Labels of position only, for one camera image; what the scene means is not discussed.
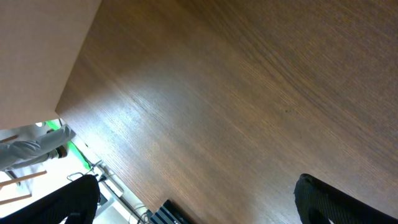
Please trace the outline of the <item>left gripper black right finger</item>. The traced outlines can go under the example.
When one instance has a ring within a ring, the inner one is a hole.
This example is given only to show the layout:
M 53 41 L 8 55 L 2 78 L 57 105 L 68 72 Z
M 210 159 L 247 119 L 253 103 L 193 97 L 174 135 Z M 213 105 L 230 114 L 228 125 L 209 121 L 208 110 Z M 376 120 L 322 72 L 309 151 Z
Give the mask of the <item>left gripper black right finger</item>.
M 396 218 L 362 203 L 310 174 L 300 175 L 294 196 L 298 215 L 304 224 L 397 224 Z

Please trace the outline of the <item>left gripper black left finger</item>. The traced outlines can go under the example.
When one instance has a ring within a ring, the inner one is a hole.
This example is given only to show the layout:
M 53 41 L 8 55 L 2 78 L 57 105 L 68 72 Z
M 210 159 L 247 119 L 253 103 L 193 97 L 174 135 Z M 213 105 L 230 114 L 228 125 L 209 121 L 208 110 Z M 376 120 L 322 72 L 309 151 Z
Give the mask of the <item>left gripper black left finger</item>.
M 96 177 L 84 175 L 1 218 L 1 224 L 92 224 L 99 200 L 100 188 Z

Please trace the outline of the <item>brown cardboard box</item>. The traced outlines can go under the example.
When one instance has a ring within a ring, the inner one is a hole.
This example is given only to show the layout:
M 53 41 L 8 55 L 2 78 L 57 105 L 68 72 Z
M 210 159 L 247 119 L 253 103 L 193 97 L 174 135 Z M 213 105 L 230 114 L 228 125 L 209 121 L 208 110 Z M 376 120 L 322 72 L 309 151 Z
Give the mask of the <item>brown cardboard box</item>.
M 1 129 L 57 118 L 55 108 L 100 0 L 1 0 Z

